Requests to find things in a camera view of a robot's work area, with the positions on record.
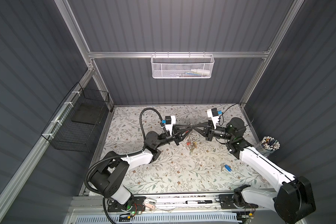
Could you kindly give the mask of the large keyring with coloured keys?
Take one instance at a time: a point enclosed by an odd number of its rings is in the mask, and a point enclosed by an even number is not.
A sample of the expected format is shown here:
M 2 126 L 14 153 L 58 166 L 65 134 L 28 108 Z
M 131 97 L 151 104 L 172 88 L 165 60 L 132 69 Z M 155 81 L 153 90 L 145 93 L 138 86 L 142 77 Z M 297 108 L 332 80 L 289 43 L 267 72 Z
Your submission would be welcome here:
M 193 131 L 191 131 L 188 134 L 186 146 L 187 146 L 187 149 L 189 151 L 189 154 L 193 155 L 194 150 L 197 148 L 197 138 L 196 138 L 195 134 L 193 133 Z

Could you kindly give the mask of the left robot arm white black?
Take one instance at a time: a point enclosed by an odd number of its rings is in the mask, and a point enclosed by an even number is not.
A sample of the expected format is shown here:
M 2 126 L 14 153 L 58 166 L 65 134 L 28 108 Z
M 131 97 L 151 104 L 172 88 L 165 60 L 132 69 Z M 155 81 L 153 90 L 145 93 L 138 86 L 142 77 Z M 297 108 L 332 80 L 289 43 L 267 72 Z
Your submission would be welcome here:
M 84 179 L 85 187 L 105 199 L 111 199 L 123 206 L 124 210 L 131 208 L 133 194 L 122 185 L 126 173 L 141 165 L 156 161 L 161 151 L 159 147 L 174 142 L 179 145 L 192 131 L 191 125 L 173 125 L 171 130 L 163 127 L 163 133 L 150 131 L 144 137 L 143 149 L 126 155 L 114 151 L 94 163 L 87 171 Z

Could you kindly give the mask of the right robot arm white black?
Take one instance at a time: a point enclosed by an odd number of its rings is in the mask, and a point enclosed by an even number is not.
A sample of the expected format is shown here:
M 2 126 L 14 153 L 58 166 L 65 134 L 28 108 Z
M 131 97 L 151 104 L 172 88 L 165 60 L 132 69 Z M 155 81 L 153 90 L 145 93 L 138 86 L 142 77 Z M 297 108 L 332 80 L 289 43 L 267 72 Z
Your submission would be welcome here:
M 217 126 L 217 119 L 194 125 L 192 128 L 206 140 L 226 140 L 230 154 L 259 173 L 274 190 L 256 189 L 249 184 L 234 190 L 232 201 L 237 208 L 255 204 L 276 212 L 287 224 L 294 224 L 316 210 L 310 181 L 296 177 L 264 157 L 243 135 L 245 123 L 232 118 L 225 127 Z

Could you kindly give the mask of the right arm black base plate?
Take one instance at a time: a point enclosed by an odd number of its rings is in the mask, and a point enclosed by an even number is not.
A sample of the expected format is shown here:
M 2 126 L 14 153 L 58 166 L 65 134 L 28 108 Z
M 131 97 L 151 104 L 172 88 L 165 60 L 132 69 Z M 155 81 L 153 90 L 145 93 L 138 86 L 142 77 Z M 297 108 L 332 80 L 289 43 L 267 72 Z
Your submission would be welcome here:
M 259 206 L 256 204 L 248 204 L 243 198 L 235 193 L 220 194 L 217 201 L 220 203 L 222 209 L 257 209 Z

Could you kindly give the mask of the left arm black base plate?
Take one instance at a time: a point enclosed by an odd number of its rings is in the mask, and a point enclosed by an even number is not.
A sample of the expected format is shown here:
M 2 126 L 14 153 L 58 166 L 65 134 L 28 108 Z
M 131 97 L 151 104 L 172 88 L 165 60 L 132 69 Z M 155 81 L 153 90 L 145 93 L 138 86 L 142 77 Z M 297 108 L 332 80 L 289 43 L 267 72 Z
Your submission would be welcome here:
M 116 200 L 106 200 L 108 212 L 138 212 L 145 211 L 146 207 L 144 201 L 146 197 L 135 197 L 130 198 L 126 203 L 120 204 Z

